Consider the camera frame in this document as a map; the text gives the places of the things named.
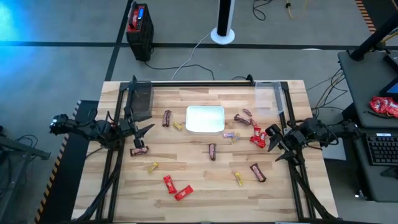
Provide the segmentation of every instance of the wooden tabletop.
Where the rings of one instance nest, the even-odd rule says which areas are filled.
[[[304,82],[288,83],[296,119],[311,117]],[[96,119],[104,119],[107,111],[114,114],[119,85],[120,82],[104,83]],[[192,135],[185,128],[178,131],[172,126],[162,127],[165,110],[172,111],[171,122],[184,126],[190,105],[221,105],[225,109],[225,132],[238,132],[241,140],[232,144],[221,135]],[[249,142],[252,126],[233,120],[236,113],[245,116],[243,108],[252,112],[263,129],[273,123],[280,125],[277,114],[264,116],[257,112],[254,87],[155,87],[153,117],[138,124],[140,128],[155,124],[143,139],[150,149],[146,155],[131,157],[133,137],[126,140],[114,222],[296,221],[288,165],[286,161],[275,162],[281,154],[279,149],[268,153]],[[216,161],[209,158],[210,143],[217,144]],[[91,142],[88,153],[99,146]],[[307,148],[303,153],[311,189],[326,209],[337,216],[322,152]],[[105,159],[105,149],[87,158],[73,218],[80,216],[99,192]],[[159,167],[149,174],[147,170],[154,162],[158,162]],[[249,168],[256,162],[267,177],[263,183],[257,181]],[[242,186],[237,184],[232,171],[241,174]],[[166,175],[171,175],[177,190],[191,185],[193,193],[176,201],[164,184]],[[110,191],[104,214],[108,212],[109,198]],[[303,192],[301,198],[307,213]]]

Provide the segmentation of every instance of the black stand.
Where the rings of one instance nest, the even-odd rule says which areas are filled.
[[[364,54],[370,51],[371,48],[375,47],[380,41],[385,38],[391,31],[398,26],[398,12],[395,13],[387,22],[383,24],[375,33],[367,38],[356,50],[350,53],[350,57],[355,61],[363,59]]]

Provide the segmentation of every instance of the orange striped tape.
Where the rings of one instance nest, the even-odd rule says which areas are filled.
[[[79,109],[80,103],[81,103],[81,101],[78,101],[76,106],[75,106],[75,112],[73,113],[73,119],[75,119],[75,116],[76,116],[77,110]],[[65,147],[67,146],[68,139],[69,139],[69,135],[65,134],[65,136],[63,137],[63,141],[62,141],[62,146],[60,148],[60,152],[59,152],[57,158],[55,159],[55,164],[54,164],[54,167],[52,169],[49,181],[47,182],[47,185],[45,186],[45,190],[44,190],[44,194],[43,194],[44,197],[40,201],[39,208],[37,209],[37,213],[36,213],[36,216],[35,216],[35,219],[34,219],[36,224],[39,224],[40,216],[43,214],[43,211],[44,211],[44,208],[45,208],[45,203],[47,202],[47,199],[48,199],[48,197],[50,195],[51,188],[52,188],[52,185],[54,183],[55,177],[57,175],[58,168],[60,166],[61,159],[62,159],[62,156],[63,156],[63,152],[65,150]]]
[[[373,34],[376,31],[376,28],[373,24],[372,19],[370,18],[368,11],[366,10],[362,0],[355,0],[356,5],[358,6],[359,11],[361,12],[363,19],[365,20],[366,25],[368,26],[369,31]]]

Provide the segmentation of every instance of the black desk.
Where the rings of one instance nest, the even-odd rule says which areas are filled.
[[[344,119],[352,119],[362,133],[398,132],[398,119],[382,119],[363,111],[371,111],[369,101],[397,77],[383,61],[384,52],[367,53],[360,62],[351,60],[347,52],[340,52],[338,58],[344,71],[353,103],[344,110]],[[350,142],[354,150],[345,147],[347,160],[357,171],[361,188],[371,200],[377,202],[398,202],[398,180],[382,177],[386,166],[370,166],[362,139]]]

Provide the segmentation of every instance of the gray floor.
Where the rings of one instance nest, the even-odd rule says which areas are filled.
[[[155,25],[155,42],[195,43],[214,26],[216,0],[141,1],[148,3]],[[127,0],[11,1],[0,2],[0,41],[115,42]],[[303,1],[294,2],[301,15]],[[267,20],[257,21],[252,1],[237,0],[233,21],[236,44],[358,45],[369,31],[354,0],[314,1],[294,20],[289,20],[285,1],[264,7]],[[0,125],[17,138],[35,134],[38,148],[52,152],[48,161],[34,161],[20,202],[11,214],[15,220],[32,221],[47,183],[62,137],[48,134],[52,116],[71,114],[78,100],[98,100],[113,48],[109,47],[0,47]],[[156,49],[149,62],[154,67],[179,66],[191,49]],[[252,74],[257,80],[304,80],[308,87],[331,77],[338,69],[333,50],[197,49],[192,63],[212,69],[217,80]],[[112,81],[170,80],[173,70],[159,71],[134,60],[122,47]],[[209,80],[207,71],[184,68],[176,80]],[[324,83],[308,92],[315,106]],[[346,83],[339,84],[347,89]],[[337,96],[334,91],[330,97]],[[349,93],[330,106],[345,108]],[[323,109],[320,119],[334,123],[340,111]],[[324,151],[336,157],[342,146]],[[330,170],[330,181],[339,214],[349,220],[393,223],[397,204],[356,200],[346,178]]]

